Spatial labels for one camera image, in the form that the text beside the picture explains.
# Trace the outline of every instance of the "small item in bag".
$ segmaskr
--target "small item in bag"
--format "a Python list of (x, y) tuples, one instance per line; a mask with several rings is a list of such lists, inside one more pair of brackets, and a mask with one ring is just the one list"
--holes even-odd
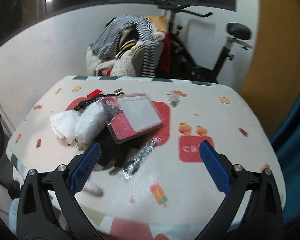
[(138, 137), (163, 124), (162, 117), (146, 94), (101, 98), (108, 128), (117, 144)]
[(90, 143), (106, 126), (106, 112), (100, 102), (87, 106), (75, 124), (75, 138), (80, 143)]

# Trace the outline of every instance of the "blue fabric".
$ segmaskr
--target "blue fabric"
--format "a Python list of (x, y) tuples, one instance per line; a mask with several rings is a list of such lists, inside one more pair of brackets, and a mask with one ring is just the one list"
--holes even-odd
[(9, 210), (9, 229), (14, 235), (17, 235), (17, 213), (19, 206), (20, 198), (15, 198), (11, 202), (10, 210)]
[(300, 216), (300, 94), (288, 117), (271, 140), (286, 183), (285, 224)]

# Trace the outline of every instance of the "black cloth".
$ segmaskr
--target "black cloth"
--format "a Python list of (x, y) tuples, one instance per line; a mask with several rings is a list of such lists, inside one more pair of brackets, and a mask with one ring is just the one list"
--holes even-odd
[(94, 141), (100, 144), (101, 148), (101, 156), (98, 163), (102, 166), (107, 166), (114, 158), (114, 166), (121, 168), (127, 159), (128, 151), (131, 148), (139, 149), (143, 140), (143, 136), (139, 136), (118, 145), (115, 143), (108, 127), (105, 127), (94, 139)]

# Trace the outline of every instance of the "red square print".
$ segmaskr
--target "red square print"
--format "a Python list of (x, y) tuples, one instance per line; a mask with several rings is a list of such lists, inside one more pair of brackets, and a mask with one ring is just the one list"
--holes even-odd
[(199, 155), (199, 145), (205, 140), (214, 147), (213, 140), (209, 136), (180, 136), (179, 159), (182, 162), (202, 162)]

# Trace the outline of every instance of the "blue curtain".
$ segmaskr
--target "blue curtain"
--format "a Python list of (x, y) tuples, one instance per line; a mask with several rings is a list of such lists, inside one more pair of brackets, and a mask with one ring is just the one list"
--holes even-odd
[(286, 183), (285, 225), (300, 216), (300, 94), (288, 117), (271, 140)]

